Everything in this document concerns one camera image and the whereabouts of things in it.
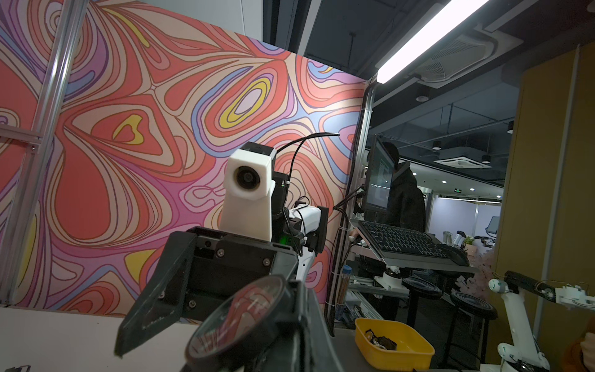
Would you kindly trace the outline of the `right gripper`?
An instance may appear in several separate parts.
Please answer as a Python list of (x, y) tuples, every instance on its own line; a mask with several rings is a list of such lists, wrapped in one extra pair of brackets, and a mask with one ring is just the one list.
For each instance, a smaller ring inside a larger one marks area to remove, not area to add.
[(289, 246), (210, 229), (173, 232), (153, 276), (119, 326), (114, 354), (123, 357), (181, 318), (204, 321), (253, 281), (290, 280), (298, 255)]

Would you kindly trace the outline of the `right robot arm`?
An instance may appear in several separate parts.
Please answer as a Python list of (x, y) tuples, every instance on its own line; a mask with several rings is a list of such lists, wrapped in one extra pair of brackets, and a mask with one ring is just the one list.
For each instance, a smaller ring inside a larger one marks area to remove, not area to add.
[(121, 357), (181, 319), (204, 322), (245, 285), (270, 274), (305, 280), (324, 250), (329, 211), (286, 205), (291, 177), (275, 171), (277, 150), (253, 142), (226, 163), (217, 229), (172, 232), (147, 286), (122, 321)]

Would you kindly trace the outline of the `white spare robot arm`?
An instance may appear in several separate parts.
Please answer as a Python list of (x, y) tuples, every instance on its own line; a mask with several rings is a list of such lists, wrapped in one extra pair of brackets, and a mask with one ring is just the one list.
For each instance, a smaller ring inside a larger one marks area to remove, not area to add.
[(500, 364), (482, 364), (482, 371), (549, 371), (550, 364), (540, 350), (525, 308), (525, 293), (532, 293), (548, 302), (568, 309), (594, 310), (594, 297), (579, 285), (566, 282), (559, 288), (523, 274), (508, 271), (502, 279), (489, 281), (489, 289), (502, 297), (513, 343), (499, 343)]

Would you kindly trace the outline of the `yellow plastic tray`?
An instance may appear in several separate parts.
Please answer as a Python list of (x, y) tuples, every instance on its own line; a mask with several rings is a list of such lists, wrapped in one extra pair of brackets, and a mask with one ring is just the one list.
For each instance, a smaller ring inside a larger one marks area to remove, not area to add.
[(429, 369), (435, 348), (409, 325), (359, 318), (355, 327), (355, 343), (370, 366), (388, 371)]

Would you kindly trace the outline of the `black computer keyboard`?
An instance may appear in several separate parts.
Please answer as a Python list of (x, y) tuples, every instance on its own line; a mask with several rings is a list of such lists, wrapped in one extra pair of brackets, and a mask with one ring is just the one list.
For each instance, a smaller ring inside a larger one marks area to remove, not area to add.
[(429, 269), (438, 266), (438, 270), (442, 270), (442, 266), (470, 267), (465, 252), (437, 243), (424, 232), (357, 219), (351, 223), (375, 257), (387, 266)]

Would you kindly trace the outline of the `computer monitor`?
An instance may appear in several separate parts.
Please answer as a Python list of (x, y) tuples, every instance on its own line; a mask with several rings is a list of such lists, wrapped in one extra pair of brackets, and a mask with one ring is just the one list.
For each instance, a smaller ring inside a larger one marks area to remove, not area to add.
[(392, 178), (394, 158), (388, 153), (382, 137), (375, 135), (370, 147), (365, 195), (362, 208), (365, 212), (386, 212)]

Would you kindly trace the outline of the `ceiling light tube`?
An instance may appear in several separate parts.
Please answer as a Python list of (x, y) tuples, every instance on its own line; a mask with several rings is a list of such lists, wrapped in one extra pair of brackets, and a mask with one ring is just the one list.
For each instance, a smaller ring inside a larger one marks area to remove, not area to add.
[(387, 83), (400, 74), (486, 3), (477, 0), (450, 1), (379, 68), (377, 82)]

